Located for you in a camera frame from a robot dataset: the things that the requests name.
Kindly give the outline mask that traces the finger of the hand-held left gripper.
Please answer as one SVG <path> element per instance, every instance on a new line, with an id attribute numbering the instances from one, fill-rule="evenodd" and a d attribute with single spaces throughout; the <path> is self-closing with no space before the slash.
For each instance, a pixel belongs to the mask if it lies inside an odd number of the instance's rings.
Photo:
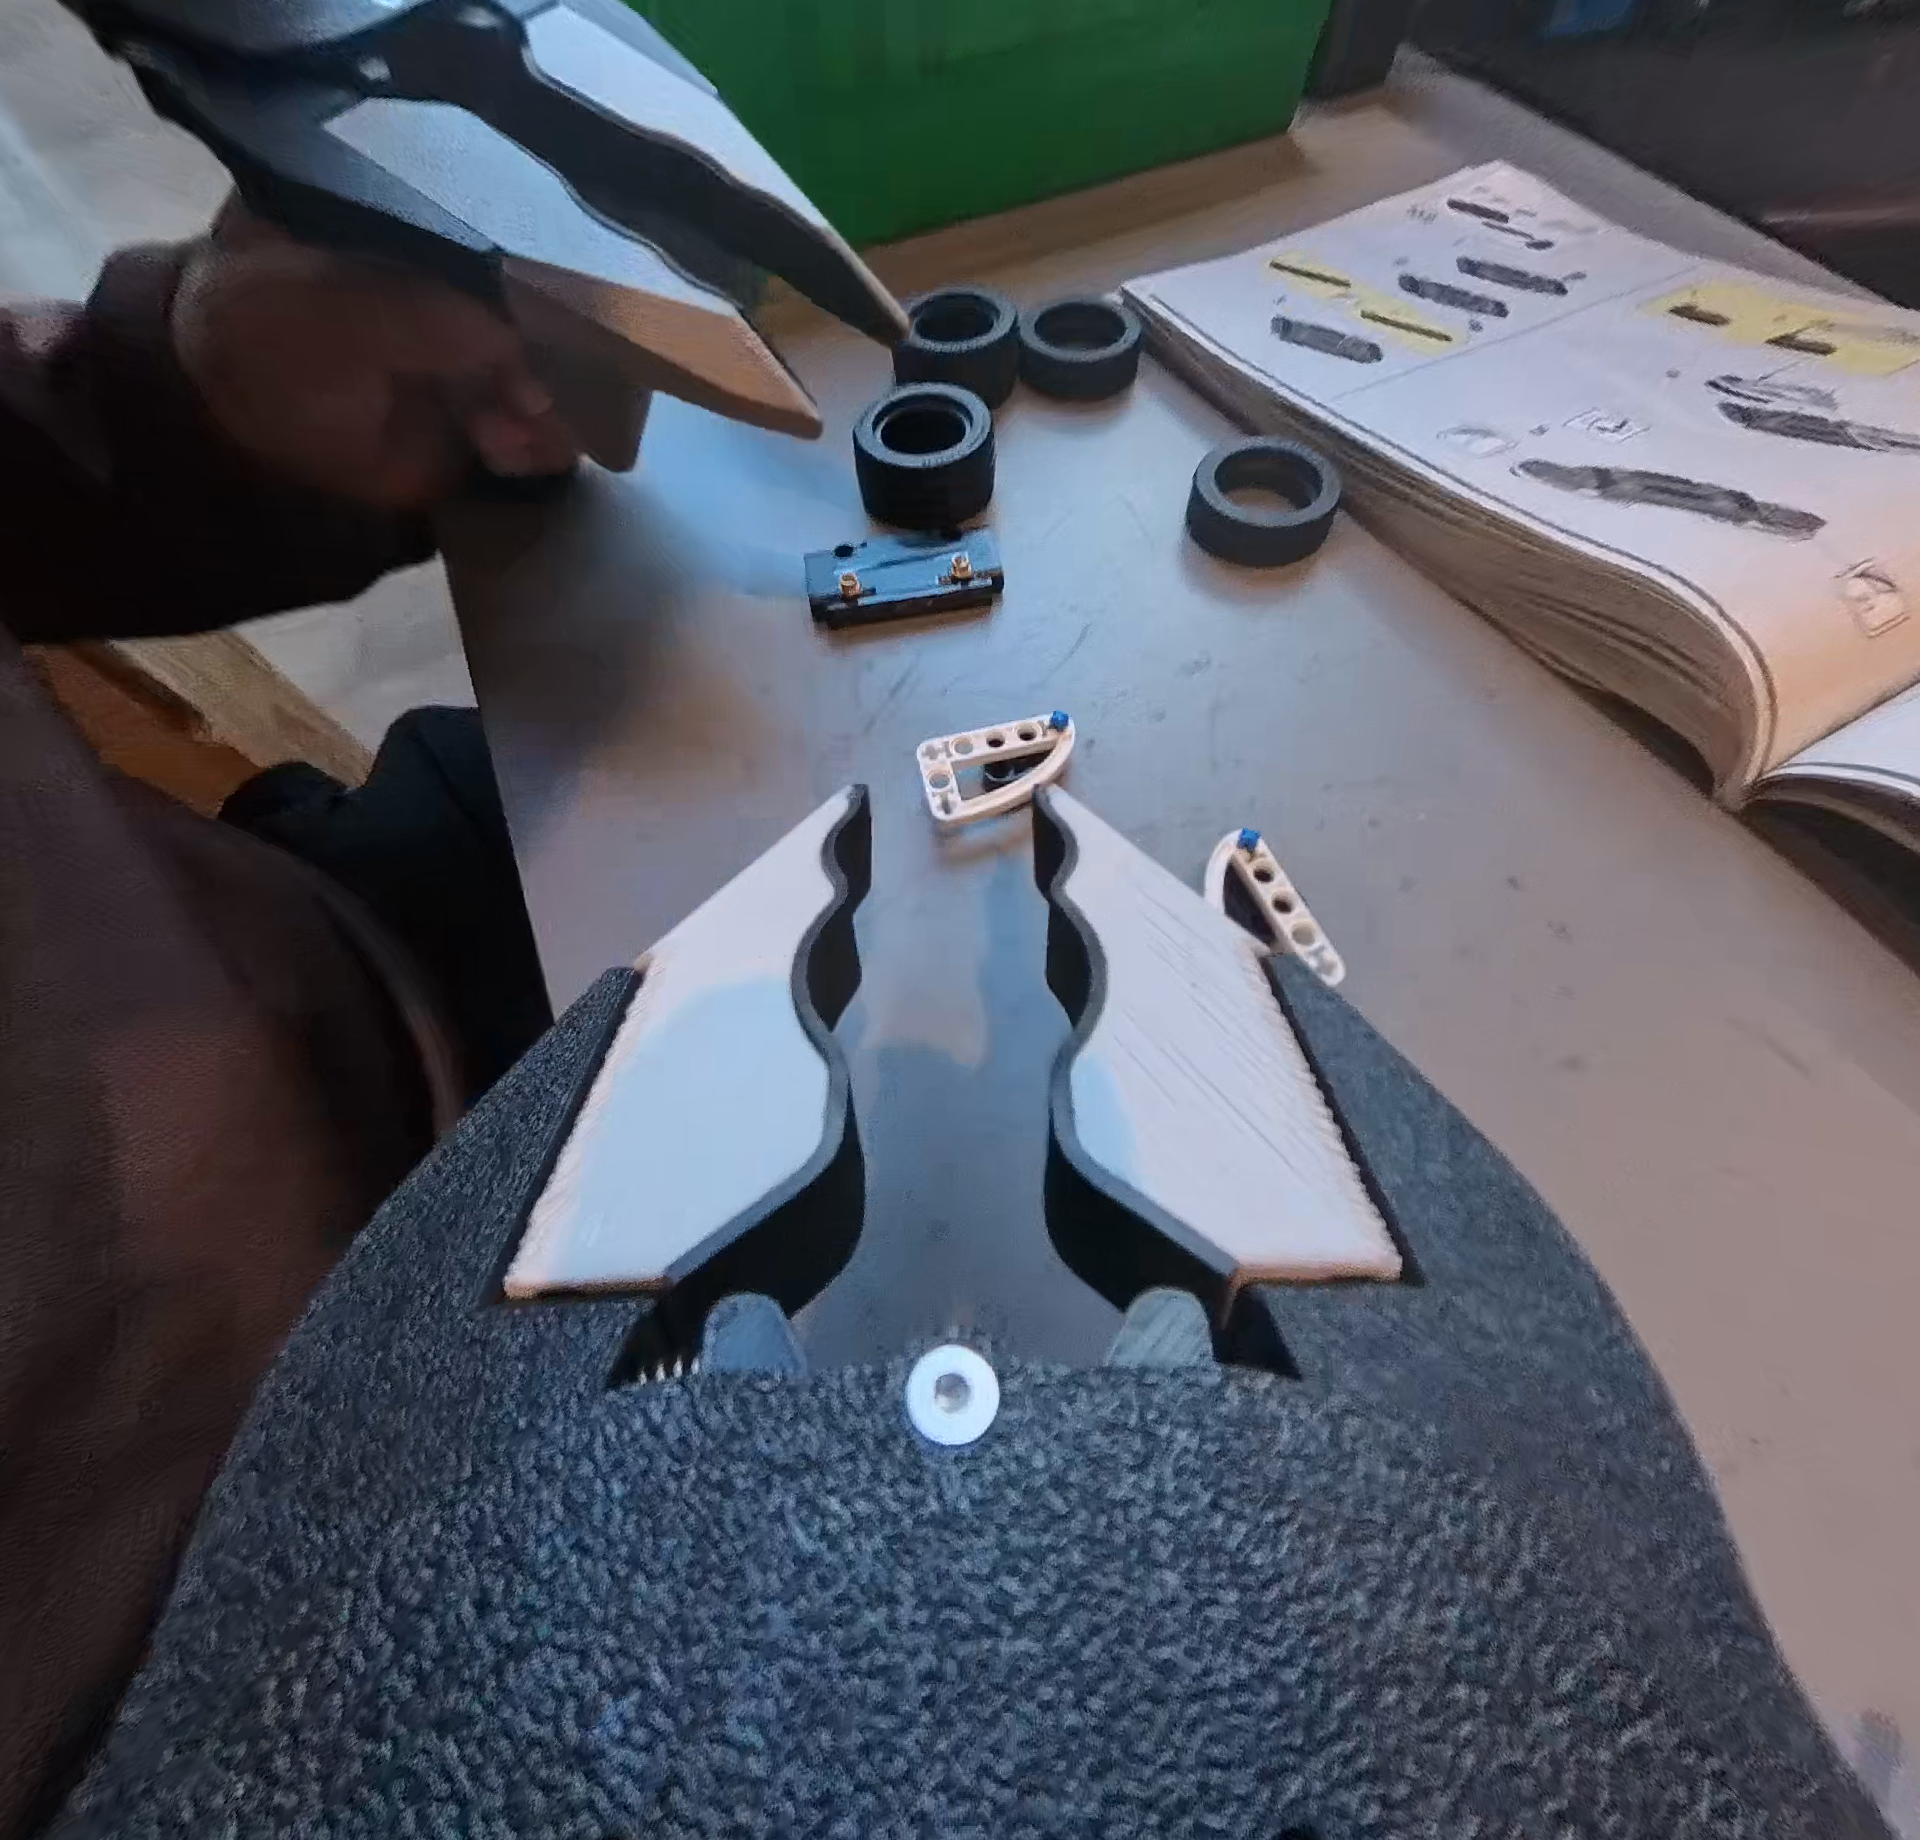
<path id="1" fill-rule="evenodd" d="M 538 156 L 475 117 L 362 101 L 327 133 L 492 247 L 505 306 L 532 341 L 624 388 L 671 392 L 769 434 L 826 434 L 820 402 L 722 291 L 594 221 Z"/>
<path id="2" fill-rule="evenodd" d="M 715 289 L 761 274 L 880 347 L 907 337 L 887 285 L 703 76 L 574 5 L 522 18 L 522 71 L 522 147 L 594 215 L 661 239 Z"/>

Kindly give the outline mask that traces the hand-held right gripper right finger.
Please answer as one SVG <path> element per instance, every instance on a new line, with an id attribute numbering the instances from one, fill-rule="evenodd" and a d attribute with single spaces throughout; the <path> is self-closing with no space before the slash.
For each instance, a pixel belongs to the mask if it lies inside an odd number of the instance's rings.
<path id="1" fill-rule="evenodd" d="M 1045 1218 L 1085 1282 L 1408 1275 L 1282 997 L 1282 956 L 1085 804 L 1031 798 L 1051 1068 Z"/>

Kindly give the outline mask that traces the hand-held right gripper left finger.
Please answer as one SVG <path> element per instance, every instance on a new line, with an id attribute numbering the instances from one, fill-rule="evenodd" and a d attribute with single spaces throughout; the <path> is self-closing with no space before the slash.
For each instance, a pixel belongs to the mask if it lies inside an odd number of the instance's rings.
<path id="1" fill-rule="evenodd" d="M 505 1264 L 505 1302 L 757 1288 L 809 1307 L 861 1238 L 837 1016 L 870 789 L 837 784 L 635 964 Z"/>

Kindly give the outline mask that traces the white curved brick with pin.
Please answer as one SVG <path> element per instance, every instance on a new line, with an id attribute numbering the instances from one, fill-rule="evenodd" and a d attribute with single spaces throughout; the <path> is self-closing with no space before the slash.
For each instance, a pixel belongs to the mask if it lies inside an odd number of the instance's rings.
<path id="1" fill-rule="evenodd" d="M 1346 982 L 1323 916 L 1258 826 L 1234 826 L 1211 844 L 1200 894 L 1269 956 L 1302 957 L 1323 986 Z"/>

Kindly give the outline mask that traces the green plastic bin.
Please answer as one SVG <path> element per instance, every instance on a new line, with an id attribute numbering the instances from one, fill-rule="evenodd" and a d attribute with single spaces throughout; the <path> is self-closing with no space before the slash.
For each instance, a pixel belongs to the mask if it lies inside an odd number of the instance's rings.
<path id="1" fill-rule="evenodd" d="M 1282 137 L 1333 0 L 624 0 L 852 247 Z"/>

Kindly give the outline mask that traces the black toy tyre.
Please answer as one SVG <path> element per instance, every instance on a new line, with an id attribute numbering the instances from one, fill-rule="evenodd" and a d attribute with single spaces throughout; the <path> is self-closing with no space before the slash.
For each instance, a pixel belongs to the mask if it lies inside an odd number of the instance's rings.
<path id="1" fill-rule="evenodd" d="M 890 347 L 897 384 L 946 384 L 1001 410 L 1017 388 L 1017 306 L 998 289 L 936 289 L 907 300 L 907 337 Z"/>
<path id="2" fill-rule="evenodd" d="M 1221 441 L 1185 486 L 1185 534 L 1234 565 L 1297 565 L 1319 556 L 1343 507 L 1337 465 L 1273 434 Z"/>
<path id="3" fill-rule="evenodd" d="M 1107 291 L 1059 291 L 1017 313 L 1017 375 L 1045 400 L 1119 400 L 1135 388 L 1139 356 L 1139 313 Z"/>
<path id="4" fill-rule="evenodd" d="M 998 424 L 954 384 L 904 384 L 852 431 L 861 504 L 890 530 L 961 530 L 993 507 Z"/>

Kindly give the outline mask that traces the black panel brick with pins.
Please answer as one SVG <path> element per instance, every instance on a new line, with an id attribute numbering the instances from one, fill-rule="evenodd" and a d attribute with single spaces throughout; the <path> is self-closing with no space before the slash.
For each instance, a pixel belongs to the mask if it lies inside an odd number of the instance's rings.
<path id="1" fill-rule="evenodd" d="M 998 530 L 870 534 L 801 556 L 801 594 L 820 628 L 951 621 L 1001 600 Z"/>

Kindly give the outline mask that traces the plain white curved brick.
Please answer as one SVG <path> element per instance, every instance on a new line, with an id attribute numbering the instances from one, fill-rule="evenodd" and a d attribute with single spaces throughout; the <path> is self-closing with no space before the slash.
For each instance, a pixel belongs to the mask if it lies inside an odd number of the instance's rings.
<path id="1" fill-rule="evenodd" d="M 923 780 L 923 813 L 936 826 L 971 826 L 985 820 L 1006 820 L 1028 807 L 1045 784 L 1056 784 L 1077 756 L 1077 723 L 1056 736 L 1045 723 L 1051 714 L 1017 716 L 1017 723 L 978 723 L 954 736 L 936 736 L 918 745 L 918 780 Z M 971 798 L 971 772 L 1006 762 L 1006 756 L 1045 756 L 1017 784 L 998 798 Z"/>

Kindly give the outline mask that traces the person's left forearm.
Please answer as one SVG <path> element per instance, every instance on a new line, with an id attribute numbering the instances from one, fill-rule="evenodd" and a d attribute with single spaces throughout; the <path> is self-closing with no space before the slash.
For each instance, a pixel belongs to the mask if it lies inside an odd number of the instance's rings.
<path id="1" fill-rule="evenodd" d="M 168 637 L 352 605 L 432 562 L 422 515 L 283 484 L 173 349 L 189 247 L 111 250 L 84 306 L 0 313 L 0 621 L 20 646 Z"/>

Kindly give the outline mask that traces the grey desk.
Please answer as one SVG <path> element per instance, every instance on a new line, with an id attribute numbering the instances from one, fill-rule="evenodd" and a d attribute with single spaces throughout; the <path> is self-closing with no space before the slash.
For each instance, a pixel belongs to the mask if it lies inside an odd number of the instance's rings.
<path id="1" fill-rule="evenodd" d="M 769 331 L 826 441 L 658 400 L 631 475 L 441 542 L 554 1007 L 870 784 L 837 1022 L 863 1231 L 809 1360 L 1114 1336 L 1036 1212 L 1067 1012 L 1028 820 L 941 832 L 915 772 L 941 727 L 1067 705 L 1070 798 L 1178 881 L 1269 832 L 1354 1007 L 1615 1288 L 1817 1708 L 1917 1743 L 1920 1012 L 1911 942 L 1847 913 L 1874 889 L 1820 889 L 1354 517 L 1288 571 L 1189 552 L 1226 424 L 1160 369 L 998 415 L 998 610 L 812 628 L 801 556 L 863 530 L 852 424 L 887 356 L 798 306 Z"/>

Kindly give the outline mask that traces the person's left hand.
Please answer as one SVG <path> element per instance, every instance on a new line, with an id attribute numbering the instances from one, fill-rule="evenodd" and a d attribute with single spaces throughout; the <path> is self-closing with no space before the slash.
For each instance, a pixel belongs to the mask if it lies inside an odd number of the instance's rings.
<path id="1" fill-rule="evenodd" d="M 168 341 L 241 454 L 357 507 L 436 515 L 475 486 L 544 493 L 585 460 L 492 306 L 305 247 L 241 199 L 189 239 Z"/>

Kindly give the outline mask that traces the person's clothed body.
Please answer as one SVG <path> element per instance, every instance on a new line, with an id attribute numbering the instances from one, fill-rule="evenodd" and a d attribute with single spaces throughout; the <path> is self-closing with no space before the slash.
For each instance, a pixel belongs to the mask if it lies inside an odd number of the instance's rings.
<path id="1" fill-rule="evenodd" d="M 87 1769 L 305 1302 L 544 1025 L 475 714 L 201 820 L 7 637 L 0 1824 Z"/>

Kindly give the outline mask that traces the open instruction booklet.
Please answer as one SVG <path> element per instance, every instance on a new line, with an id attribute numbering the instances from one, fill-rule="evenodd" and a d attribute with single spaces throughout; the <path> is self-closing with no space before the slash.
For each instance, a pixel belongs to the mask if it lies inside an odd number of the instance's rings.
<path id="1" fill-rule="evenodd" d="M 1920 826 L 1920 313 L 1482 161 L 1125 285 L 1152 356 L 1718 807 Z"/>

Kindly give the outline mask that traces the toy car set box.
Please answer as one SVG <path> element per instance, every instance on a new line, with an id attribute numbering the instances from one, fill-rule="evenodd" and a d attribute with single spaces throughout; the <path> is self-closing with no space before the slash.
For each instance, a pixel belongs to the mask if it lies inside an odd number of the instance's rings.
<path id="1" fill-rule="evenodd" d="M 1304 95 L 1408 49 L 1920 306 L 1920 0 L 1333 0 Z"/>

